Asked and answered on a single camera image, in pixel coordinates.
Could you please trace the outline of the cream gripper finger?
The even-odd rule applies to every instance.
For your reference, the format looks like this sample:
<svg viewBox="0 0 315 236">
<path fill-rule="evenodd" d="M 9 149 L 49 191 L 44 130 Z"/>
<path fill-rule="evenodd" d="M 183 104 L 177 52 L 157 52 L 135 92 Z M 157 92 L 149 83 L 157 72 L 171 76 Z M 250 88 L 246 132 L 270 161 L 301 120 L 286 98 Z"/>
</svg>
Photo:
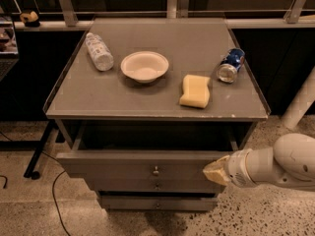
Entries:
<svg viewBox="0 0 315 236">
<path fill-rule="evenodd" d="M 227 164 L 228 160 L 229 156 L 226 155 L 216 161 L 207 164 L 203 168 L 203 173 L 206 178 L 209 181 L 226 186 L 230 182 L 230 179 L 224 170 L 224 167 Z"/>
</svg>

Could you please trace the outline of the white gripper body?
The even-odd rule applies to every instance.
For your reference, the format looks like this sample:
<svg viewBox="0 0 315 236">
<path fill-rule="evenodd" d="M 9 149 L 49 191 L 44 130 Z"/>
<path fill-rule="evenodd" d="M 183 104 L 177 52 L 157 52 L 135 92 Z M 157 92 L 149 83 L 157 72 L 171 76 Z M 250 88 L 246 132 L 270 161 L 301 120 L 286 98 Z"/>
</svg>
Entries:
<svg viewBox="0 0 315 236">
<path fill-rule="evenodd" d="M 246 167 L 246 158 L 251 151 L 251 148 L 236 151 L 227 159 L 224 167 L 230 181 L 239 188 L 256 186 Z"/>
</svg>

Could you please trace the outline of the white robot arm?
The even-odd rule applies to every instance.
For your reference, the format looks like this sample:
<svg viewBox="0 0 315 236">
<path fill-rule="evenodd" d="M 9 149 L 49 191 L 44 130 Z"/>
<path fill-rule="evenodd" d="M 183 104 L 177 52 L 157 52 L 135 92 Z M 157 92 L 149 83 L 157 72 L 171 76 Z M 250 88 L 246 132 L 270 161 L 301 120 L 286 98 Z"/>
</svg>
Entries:
<svg viewBox="0 0 315 236">
<path fill-rule="evenodd" d="M 271 184 L 281 188 L 312 191 L 315 188 L 315 137 L 298 124 L 313 103 L 306 93 L 312 85 L 304 79 L 297 95 L 304 107 L 292 102 L 283 115 L 270 116 L 258 125 L 250 146 L 232 151 L 207 164 L 203 173 L 212 182 L 240 188 Z"/>
</svg>

